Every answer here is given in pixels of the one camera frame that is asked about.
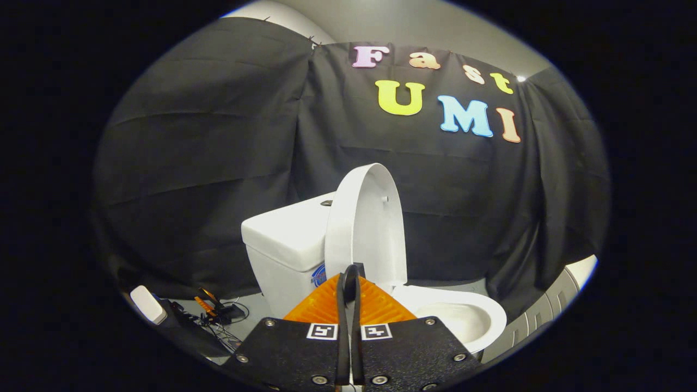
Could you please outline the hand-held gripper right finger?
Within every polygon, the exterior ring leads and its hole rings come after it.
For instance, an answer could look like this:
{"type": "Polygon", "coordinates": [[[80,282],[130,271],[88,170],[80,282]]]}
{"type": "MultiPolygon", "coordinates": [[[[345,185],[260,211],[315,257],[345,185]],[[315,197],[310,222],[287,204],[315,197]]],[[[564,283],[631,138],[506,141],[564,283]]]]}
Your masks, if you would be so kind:
{"type": "Polygon", "coordinates": [[[353,384],[364,391],[445,390],[481,368],[438,317],[418,318],[360,275],[353,278],[353,384]]]}

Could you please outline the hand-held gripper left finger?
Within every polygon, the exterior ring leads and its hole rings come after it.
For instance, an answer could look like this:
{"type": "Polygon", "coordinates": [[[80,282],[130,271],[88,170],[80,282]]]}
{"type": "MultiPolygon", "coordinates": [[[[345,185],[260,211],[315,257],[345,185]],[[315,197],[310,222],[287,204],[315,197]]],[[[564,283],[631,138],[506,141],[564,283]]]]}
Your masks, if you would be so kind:
{"type": "Polygon", "coordinates": [[[345,275],[329,278],[286,317],[265,317],[222,365],[261,391],[341,391],[350,384],[345,275]]]}

